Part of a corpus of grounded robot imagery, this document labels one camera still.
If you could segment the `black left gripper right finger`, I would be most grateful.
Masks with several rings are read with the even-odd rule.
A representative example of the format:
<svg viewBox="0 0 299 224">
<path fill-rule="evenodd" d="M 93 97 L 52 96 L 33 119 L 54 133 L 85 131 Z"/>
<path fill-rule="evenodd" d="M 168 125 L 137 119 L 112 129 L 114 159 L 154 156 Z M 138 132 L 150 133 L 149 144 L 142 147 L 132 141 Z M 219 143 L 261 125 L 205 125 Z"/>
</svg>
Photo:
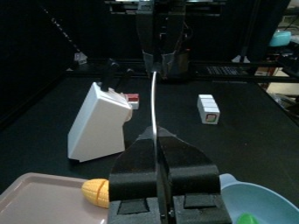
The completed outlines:
<svg viewBox="0 0 299 224">
<path fill-rule="evenodd" d="M 162 128 L 157 150 L 174 224 L 232 224 L 220 195 L 219 169 L 209 158 Z"/>
</svg>

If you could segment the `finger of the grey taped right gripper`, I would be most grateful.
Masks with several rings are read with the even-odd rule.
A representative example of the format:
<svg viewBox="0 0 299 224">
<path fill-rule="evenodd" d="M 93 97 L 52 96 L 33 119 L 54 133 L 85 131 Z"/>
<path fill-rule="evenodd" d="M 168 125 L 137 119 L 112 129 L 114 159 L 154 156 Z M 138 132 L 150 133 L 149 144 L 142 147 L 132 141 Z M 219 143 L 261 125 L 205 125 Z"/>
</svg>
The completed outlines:
<svg viewBox="0 0 299 224">
<path fill-rule="evenodd" d="M 161 67 L 162 67 L 162 77 L 165 77 L 172 69 L 174 61 L 174 53 L 166 53 L 161 55 Z"/>
<path fill-rule="evenodd" d="M 154 62 L 154 56 L 146 52 L 142 52 L 144 57 L 144 68 L 146 74 L 150 75 L 153 72 L 158 70 L 158 65 Z"/>
</svg>

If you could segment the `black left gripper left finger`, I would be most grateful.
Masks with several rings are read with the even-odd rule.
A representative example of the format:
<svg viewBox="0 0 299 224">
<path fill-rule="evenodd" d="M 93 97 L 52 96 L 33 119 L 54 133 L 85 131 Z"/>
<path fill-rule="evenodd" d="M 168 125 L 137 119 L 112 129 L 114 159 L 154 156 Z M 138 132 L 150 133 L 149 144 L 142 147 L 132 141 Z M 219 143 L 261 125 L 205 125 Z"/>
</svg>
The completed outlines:
<svg viewBox="0 0 299 224">
<path fill-rule="evenodd" d="M 152 127 L 116 158 L 108 177 L 108 224 L 161 224 Z"/>
</svg>

